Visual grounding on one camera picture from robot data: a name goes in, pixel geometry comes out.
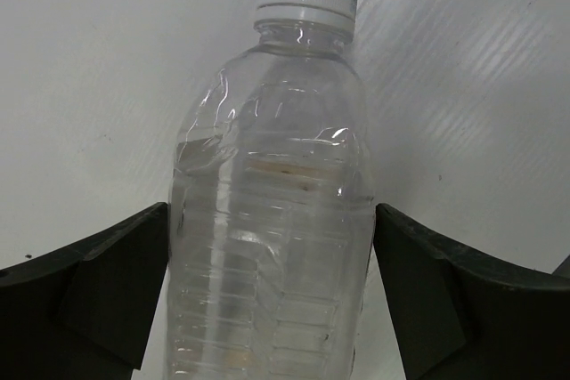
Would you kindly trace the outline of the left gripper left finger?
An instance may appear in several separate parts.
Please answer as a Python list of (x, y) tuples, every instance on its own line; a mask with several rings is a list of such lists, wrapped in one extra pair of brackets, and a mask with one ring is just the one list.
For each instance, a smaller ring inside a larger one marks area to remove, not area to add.
[(168, 205), (1, 270), (3, 379), (129, 379), (168, 262)]

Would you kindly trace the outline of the large clear white-cap bottle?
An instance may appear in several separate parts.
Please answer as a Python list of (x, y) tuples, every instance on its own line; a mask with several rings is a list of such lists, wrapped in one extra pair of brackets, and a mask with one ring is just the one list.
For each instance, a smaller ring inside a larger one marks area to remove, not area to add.
[(166, 379), (347, 379), (375, 227), (358, 0), (258, 0), (177, 135)]

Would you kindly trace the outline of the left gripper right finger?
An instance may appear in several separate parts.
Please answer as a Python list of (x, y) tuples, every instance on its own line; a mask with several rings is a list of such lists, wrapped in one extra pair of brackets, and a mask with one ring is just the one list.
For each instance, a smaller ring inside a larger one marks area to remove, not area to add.
[(515, 265), (387, 204), (373, 246), (407, 378), (568, 378), (568, 263)]

